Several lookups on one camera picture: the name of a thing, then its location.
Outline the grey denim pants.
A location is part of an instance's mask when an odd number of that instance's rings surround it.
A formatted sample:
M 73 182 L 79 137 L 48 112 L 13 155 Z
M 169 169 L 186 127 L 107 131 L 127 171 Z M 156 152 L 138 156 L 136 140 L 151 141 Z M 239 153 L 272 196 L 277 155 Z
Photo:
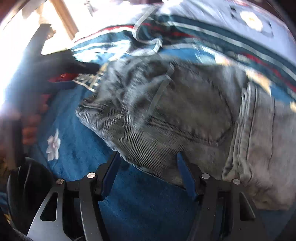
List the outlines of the grey denim pants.
M 295 112 L 234 66 L 169 56 L 107 65 L 76 109 L 136 168 L 178 186 L 177 153 L 216 179 L 239 179 L 260 209 L 295 202 Z

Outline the red cloth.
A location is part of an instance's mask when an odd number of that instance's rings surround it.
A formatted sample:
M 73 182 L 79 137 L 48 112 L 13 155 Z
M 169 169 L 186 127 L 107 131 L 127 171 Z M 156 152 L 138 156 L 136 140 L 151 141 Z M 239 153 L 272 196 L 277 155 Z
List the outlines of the red cloth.
M 59 75 L 58 77 L 53 77 L 49 79 L 49 82 L 57 83 L 57 82 L 67 82 L 72 81 L 78 76 L 78 74 L 75 73 L 64 73 Z

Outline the blue deer pattern blanket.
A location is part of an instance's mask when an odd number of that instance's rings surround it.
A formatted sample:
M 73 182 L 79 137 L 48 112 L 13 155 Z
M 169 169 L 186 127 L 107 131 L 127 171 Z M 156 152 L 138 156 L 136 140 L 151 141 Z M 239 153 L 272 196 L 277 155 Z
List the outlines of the blue deer pattern blanket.
M 80 182 L 89 172 L 90 205 L 99 212 L 104 240 L 185 240 L 200 209 L 175 185 L 144 173 L 123 161 L 93 131 L 75 116 L 79 102 L 102 83 L 97 77 L 51 82 L 45 93 L 49 111 L 43 117 L 38 141 L 29 149 L 37 161 L 30 177 L 31 198 L 44 201 L 49 177 L 62 178 L 64 190 L 54 193 L 42 221 L 57 221 L 63 211 L 64 232 L 70 239 L 83 240 L 79 207 Z

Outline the grey blue striped pillow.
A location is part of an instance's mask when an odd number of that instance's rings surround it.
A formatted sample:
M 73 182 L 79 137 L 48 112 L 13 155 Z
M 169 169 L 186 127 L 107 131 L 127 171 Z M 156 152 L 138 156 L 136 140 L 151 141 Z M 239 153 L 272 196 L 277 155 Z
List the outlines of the grey blue striped pillow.
M 103 53 L 140 56 L 174 50 L 247 66 L 295 93 L 293 35 L 282 20 L 248 1 L 112 4 L 96 12 L 72 45 L 82 61 Z

